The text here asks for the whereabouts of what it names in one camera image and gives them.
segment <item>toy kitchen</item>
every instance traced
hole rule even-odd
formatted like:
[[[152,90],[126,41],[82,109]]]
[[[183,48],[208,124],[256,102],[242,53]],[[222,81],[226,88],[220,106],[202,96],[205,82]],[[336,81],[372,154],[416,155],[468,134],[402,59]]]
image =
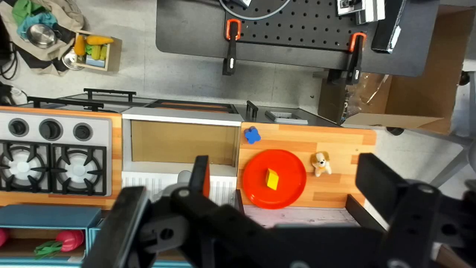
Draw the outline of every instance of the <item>toy kitchen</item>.
[[[253,143],[245,136],[250,130],[259,136]],[[80,227],[65,222],[33,228],[82,230],[85,251],[61,255],[80,263],[100,230],[98,213],[111,209],[122,188],[146,187],[156,201],[168,187],[183,184],[183,178],[187,182],[196,155],[210,157],[210,200],[245,206],[253,213],[253,194],[242,190],[247,163],[272,149],[288,151],[302,167],[300,193],[288,206],[342,209],[349,194],[363,201],[354,185],[357,160],[373,151],[375,140],[370,130],[338,129],[297,108],[251,102],[158,100],[110,90],[85,90],[62,99],[28,97],[25,106],[0,108],[0,213],[18,209],[15,215],[25,218],[22,225],[0,219],[0,231],[9,230],[13,239],[28,234],[36,242],[39,234],[30,233],[39,216],[30,213],[31,206],[40,206],[39,212],[56,206],[61,212],[86,209]],[[317,179],[309,157],[318,151],[329,152],[332,175]],[[12,231],[18,225],[30,231]],[[34,248],[27,249],[33,258]]]

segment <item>black pegboard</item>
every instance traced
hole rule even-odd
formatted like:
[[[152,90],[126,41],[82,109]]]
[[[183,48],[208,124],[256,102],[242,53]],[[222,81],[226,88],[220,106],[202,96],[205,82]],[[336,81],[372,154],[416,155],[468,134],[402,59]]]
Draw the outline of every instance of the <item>black pegboard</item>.
[[[245,17],[262,17],[280,8],[284,0],[253,0],[250,8],[229,8]],[[277,15],[262,21],[242,21],[241,41],[245,44],[278,45],[347,51],[352,33],[367,32],[354,17],[338,17],[336,0],[290,0]]]

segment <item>wooden panel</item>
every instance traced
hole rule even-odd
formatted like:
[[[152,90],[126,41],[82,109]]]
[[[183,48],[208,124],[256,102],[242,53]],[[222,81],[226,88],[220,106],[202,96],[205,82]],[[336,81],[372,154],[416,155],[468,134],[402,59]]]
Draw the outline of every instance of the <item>wooden panel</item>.
[[[9,204],[58,204],[58,206],[91,206],[110,210],[122,188],[122,117],[120,114],[97,114],[85,111],[53,111],[53,109],[28,109],[28,108],[0,108],[0,111],[18,114],[36,114],[50,117],[80,117],[80,118],[106,118],[111,123],[111,194],[109,197],[80,197],[80,196],[52,196],[52,194],[16,194],[0,193],[0,206]]]
[[[235,166],[239,129],[217,126],[132,121],[132,161],[193,163],[208,155],[210,164]]]
[[[244,130],[256,127],[262,142],[248,145],[244,139]],[[239,182],[245,164],[259,152],[268,149],[286,149],[294,154],[306,169],[306,187],[293,204],[297,207],[345,207],[347,196],[354,196],[363,201],[363,196],[355,188],[355,172],[358,154],[373,152],[376,134],[372,130],[349,129],[320,129],[300,126],[277,124],[242,124],[239,136]],[[311,157],[318,151],[327,151],[333,175],[314,178]]]

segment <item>orange clamp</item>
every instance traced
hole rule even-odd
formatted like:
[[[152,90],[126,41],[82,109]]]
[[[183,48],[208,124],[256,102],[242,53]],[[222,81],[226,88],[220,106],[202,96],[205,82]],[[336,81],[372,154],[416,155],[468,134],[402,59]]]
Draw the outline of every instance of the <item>orange clamp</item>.
[[[355,51],[355,41],[357,38],[363,38],[363,47],[366,45],[366,41],[367,41],[367,35],[366,33],[354,33],[351,36],[351,42],[349,42],[349,47],[348,47],[348,53],[354,54]]]
[[[232,24],[238,24],[238,32],[236,32],[235,41],[239,41],[241,39],[241,20],[236,20],[236,18],[229,18],[226,21],[225,38],[226,38],[226,41],[232,41],[232,38],[229,36]]]

